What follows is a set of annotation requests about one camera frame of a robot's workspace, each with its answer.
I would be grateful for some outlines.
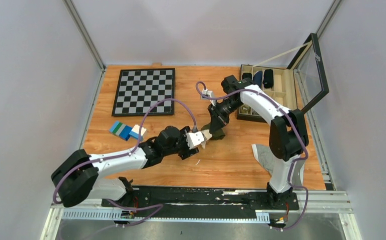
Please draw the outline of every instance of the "open box lid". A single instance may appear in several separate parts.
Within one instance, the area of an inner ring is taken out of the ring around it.
[[[327,95],[329,90],[318,36],[311,33],[304,44],[307,45],[298,50],[287,69],[292,69],[295,82],[303,85],[305,96],[302,96],[302,99],[305,106],[301,111],[306,113]]]

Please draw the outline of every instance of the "gray floor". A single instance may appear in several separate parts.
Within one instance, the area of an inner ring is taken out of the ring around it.
[[[297,214],[289,214],[293,223]],[[189,222],[145,222],[138,226],[121,228],[112,227],[111,221],[103,220],[63,220],[61,239],[112,239],[112,240],[345,240],[340,219],[333,213],[307,213],[302,222],[294,229],[277,232],[266,224],[255,223],[189,223]]]

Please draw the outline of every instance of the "blue block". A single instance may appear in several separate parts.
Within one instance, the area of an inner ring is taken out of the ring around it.
[[[115,128],[118,126],[118,124],[119,124],[119,121],[116,121],[115,124],[113,124],[113,126],[110,128],[111,133],[115,130]]]
[[[132,130],[132,127],[125,126],[122,132],[119,134],[119,137],[127,141],[130,137],[129,133],[131,132],[131,130]]]
[[[136,133],[136,132],[131,131],[131,132],[129,133],[129,135],[131,135],[131,137],[133,137],[133,138],[135,138],[135,139],[138,139],[138,133]]]

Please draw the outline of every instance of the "gray cloth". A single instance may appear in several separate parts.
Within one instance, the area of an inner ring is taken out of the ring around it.
[[[267,146],[261,144],[252,144],[253,156],[258,161],[258,163],[269,172],[272,176],[272,172],[274,171],[274,163],[277,159],[271,152],[271,149]],[[296,162],[294,167],[292,183],[293,185],[302,185],[303,181],[303,165],[304,161]]]

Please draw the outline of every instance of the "wooden table surface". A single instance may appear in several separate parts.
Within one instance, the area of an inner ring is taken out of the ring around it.
[[[131,148],[135,139],[124,141],[109,132],[115,121],[129,126],[140,124],[142,116],[112,117],[112,106],[121,69],[175,68],[175,98],[185,103],[196,116],[200,129],[210,122],[207,107],[209,101],[201,100],[195,83],[203,81],[216,96],[225,95],[221,87],[224,77],[239,78],[239,67],[224,66],[144,66],[111,65],[107,68],[103,85],[97,99],[91,123],[85,138],[84,149],[89,154],[104,154]],[[178,103],[171,116],[148,116],[144,127],[146,139],[157,136],[166,126],[178,129],[193,126],[187,111]],[[133,179],[134,185],[186,186],[214,188],[266,188],[269,173],[255,160],[251,144],[268,145],[269,125],[259,122],[237,120],[235,112],[230,124],[224,128],[223,140],[208,141],[206,149],[190,158],[181,160],[176,154],[165,157],[153,167],[129,170],[109,176]],[[310,190],[325,190],[315,147],[309,134],[309,159],[305,164],[304,185]]]

